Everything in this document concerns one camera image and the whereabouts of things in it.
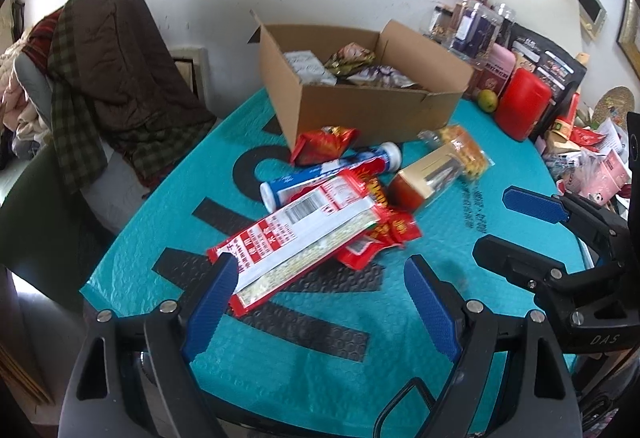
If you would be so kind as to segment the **green yellow fruit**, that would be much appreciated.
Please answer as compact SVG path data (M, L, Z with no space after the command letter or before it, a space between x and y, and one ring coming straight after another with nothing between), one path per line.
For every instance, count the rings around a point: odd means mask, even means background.
M498 94L491 89L481 90L476 97L478 107L487 114L492 114L497 109L499 98Z

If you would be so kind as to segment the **large red snack bag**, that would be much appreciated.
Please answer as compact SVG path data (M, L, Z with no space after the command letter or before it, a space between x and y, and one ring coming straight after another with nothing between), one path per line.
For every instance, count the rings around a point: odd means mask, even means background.
M335 259L349 269L360 271L372 262L383 250L403 247L406 243L420 239L422 232L412 213L396 210L386 198L386 190L376 177L364 180L369 195L382 208L386 218L363 232L361 236L343 246Z

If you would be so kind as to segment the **small red snack bag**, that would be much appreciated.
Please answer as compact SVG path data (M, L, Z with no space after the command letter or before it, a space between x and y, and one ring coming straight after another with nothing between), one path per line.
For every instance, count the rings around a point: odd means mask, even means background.
M343 126L324 126L300 134L291 151L294 166L311 166L340 158L358 139L360 131Z

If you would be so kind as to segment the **red cylindrical container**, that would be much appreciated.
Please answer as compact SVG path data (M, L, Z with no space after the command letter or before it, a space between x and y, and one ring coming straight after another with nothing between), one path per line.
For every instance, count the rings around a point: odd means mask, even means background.
M500 96L494 120L509 137L522 142L541 119L551 98L552 91L543 80L518 68Z

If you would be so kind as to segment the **pink jar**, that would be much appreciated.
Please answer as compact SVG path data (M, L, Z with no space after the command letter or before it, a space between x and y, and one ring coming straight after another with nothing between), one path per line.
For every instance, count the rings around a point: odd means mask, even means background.
M475 84L472 97L476 99L485 89L500 96L506 83L510 80L515 68L515 60L516 57L512 51L495 42L488 54L485 66L480 72L480 78Z

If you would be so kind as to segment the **gold windowed snack box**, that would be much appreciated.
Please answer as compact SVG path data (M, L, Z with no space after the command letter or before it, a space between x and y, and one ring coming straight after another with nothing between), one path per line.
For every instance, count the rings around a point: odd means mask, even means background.
M444 193L463 169L456 149L445 143L401 169L387 187L387 198L393 206L416 213Z

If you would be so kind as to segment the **clear jar dark label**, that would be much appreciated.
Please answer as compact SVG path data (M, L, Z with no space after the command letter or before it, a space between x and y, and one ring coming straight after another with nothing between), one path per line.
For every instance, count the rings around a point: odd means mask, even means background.
M454 22L454 29L447 40L448 48L462 58L480 64L488 57L502 22L502 16L482 2L468 0Z

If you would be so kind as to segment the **waffle pastry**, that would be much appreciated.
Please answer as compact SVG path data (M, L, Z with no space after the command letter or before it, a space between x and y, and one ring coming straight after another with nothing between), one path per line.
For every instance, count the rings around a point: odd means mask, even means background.
M467 180L480 179L488 169L494 166L494 161L459 124L451 124L435 130L422 130L418 133L418 138L431 150L442 146L450 149L462 165L462 174Z

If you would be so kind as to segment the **blue white tablet tube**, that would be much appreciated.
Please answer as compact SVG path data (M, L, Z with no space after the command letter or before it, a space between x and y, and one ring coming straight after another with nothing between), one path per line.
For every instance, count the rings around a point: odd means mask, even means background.
M353 170L359 175L378 176L386 172L396 172L401 161L402 155L398 145L384 142L375 148L264 181L259 186L259 193L262 204L269 213L273 213L291 202L300 192L317 187L344 169Z

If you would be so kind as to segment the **dark brown jacket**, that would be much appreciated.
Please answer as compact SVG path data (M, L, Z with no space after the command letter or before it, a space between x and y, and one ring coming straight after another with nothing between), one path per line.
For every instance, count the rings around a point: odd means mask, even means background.
M48 59L52 135L70 192L118 152L155 189L209 133L215 115L190 91L144 0L69 0Z

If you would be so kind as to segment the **red white long snack packet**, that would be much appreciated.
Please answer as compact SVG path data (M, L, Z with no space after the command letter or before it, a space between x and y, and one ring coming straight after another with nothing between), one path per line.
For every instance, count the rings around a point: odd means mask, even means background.
M207 256L216 262L228 253L238 261L230 308L239 318L389 216L360 177L342 170L210 248Z

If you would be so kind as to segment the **black printed pouch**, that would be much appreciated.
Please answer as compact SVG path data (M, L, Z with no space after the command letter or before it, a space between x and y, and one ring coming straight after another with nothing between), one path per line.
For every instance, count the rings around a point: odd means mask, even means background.
M552 92L549 105L529 135L529 139L535 141L559 116L568 112L587 68L548 37L518 23L512 26L509 49L521 59L521 67L536 75Z

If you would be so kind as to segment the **brown cardboard box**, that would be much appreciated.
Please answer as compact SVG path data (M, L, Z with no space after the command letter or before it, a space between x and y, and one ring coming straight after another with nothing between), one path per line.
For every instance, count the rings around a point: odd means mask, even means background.
M468 62L395 20L380 32L344 26L267 24L262 20L256 23L258 29L250 42L259 45L262 83L289 146L295 146L303 132L331 125L358 129L357 142L362 146L414 140L421 130L448 124L474 74ZM307 85L284 56L309 50L324 62L350 42L372 50L378 63L401 72L416 86Z

